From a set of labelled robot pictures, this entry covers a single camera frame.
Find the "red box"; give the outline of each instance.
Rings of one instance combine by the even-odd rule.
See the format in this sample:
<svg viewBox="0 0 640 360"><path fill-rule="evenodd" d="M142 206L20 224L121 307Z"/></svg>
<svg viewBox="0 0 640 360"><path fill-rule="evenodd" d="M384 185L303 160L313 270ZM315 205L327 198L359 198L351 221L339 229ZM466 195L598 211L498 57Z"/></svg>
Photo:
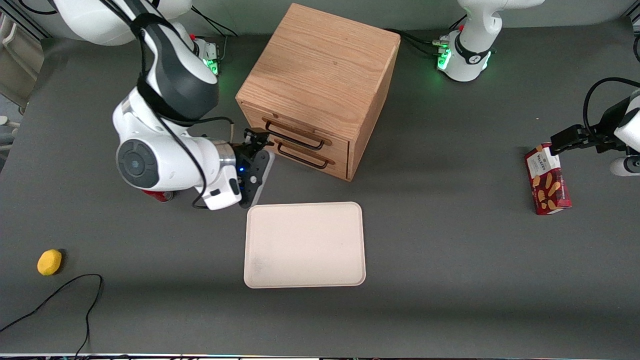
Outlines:
<svg viewBox="0 0 640 360"><path fill-rule="evenodd" d="M560 159L551 155L550 146L551 143L543 143L524 157L538 215L551 215L571 207Z"/></svg>

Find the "white tray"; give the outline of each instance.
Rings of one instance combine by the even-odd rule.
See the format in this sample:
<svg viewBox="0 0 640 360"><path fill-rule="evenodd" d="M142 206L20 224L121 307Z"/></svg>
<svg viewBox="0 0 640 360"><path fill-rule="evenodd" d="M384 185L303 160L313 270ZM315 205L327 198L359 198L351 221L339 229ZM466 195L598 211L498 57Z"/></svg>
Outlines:
<svg viewBox="0 0 640 360"><path fill-rule="evenodd" d="M357 286L365 276L362 209L355 202L249 210L244 283L250 288Z"/></svg>

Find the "wooden box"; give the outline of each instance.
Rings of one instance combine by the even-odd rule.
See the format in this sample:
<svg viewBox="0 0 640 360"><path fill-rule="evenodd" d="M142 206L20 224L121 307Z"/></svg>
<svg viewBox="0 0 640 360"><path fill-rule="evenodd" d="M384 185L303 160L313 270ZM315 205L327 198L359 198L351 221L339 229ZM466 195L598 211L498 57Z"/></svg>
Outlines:
<svg viewBox="0 0 640 360"><path fill-rule="evenodd" d="M275 153L351 181L399 44L395 33L292 4L236 100Z"/></svg>

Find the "gray tabletop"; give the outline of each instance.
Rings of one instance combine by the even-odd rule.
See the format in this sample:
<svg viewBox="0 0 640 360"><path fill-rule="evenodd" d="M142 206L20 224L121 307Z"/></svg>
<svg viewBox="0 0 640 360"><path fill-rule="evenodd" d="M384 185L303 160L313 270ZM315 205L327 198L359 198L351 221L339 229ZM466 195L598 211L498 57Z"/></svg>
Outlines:
<svg viewBox="0 0 640 360"><path fill-rule="evenodd" d="M421 35L435 37L441 31ZM217 115L267 37L231 38ZM355 288L251 290L246 211L160 204L115 167L111 112L134 86L137 44L45 42L46 60L0 174L0 323L73 276L104 276L89 352L360 357L640 357L638 179L620 154L563 154L574 208L533 212L523 153L581 121L598 79L637 79L628 20L505 29L472 83L406 45L355 180L277 158L260 203L356 201L367 279ZM604 85L592 118L631 92ZM224 124L199 135L227 137ZM42 251L64 271L42 277ZM75 352L95 279L0 335L0 352Z"/></svg>

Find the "drawer handle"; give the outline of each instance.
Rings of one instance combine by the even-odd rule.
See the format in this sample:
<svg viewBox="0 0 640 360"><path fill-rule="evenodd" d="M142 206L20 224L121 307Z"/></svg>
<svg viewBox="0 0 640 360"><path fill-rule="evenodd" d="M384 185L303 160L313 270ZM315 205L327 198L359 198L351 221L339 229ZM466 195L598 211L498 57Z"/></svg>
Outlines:
<svg viewBox="0 0 640 360"><path fill-rule="evenodd" d="M292 158L293 160L299 161L299 162L301 162L303 164L307 164L310 167L314 167L314 168L319 169L319 170L322 170L322 169L326 168L327 165L329 165L329 161L328 160L325 160L324 164L318 165L318 164L312 163L311 161L304 160L303 158L299 158L299 157L297 157L297 156L295 156L293 154L289 154L288 152L284 152L284 151L282 151L282 145L283 145L283 143L278 143L278 152L280 154L288 157L288 158Z"/></svg>
<svg viewBox="0 0 640 360"><path fill-rule="evenodd" d="M301 142L301 141L299 141L299 140L296 140L296 139L294 139L294 138L291 138L291 137L289 137L289 136L287 136L287 135L277 133L277 132L275 132L275 131L273 131L273 130L270 130L270 129L269 129L269 126L271 126L271 124L272 124L272 123L271 123L271 121L270 121L270 120L268 120L268 121L267 121L267 125L266 125L264 128L265 128L267 131L269 131L271 134L274 134L274 135L275 135L275 136L277 136L277 137L283 138L284 140L287 140L288 142L292 142L292 143L294 143L294 144L296 144L296 145L299 145L299 146L302 146L302 147L306 147L307 149L309 149L309 150L313 150L313 151L318 151L318 150L322 149L322 146L324 145L324 140L320 140L320 144L318 144L318 146L313 146L313 145L309 145L309 144L307 144L307 143L303 143L303 142Z"/></svg>

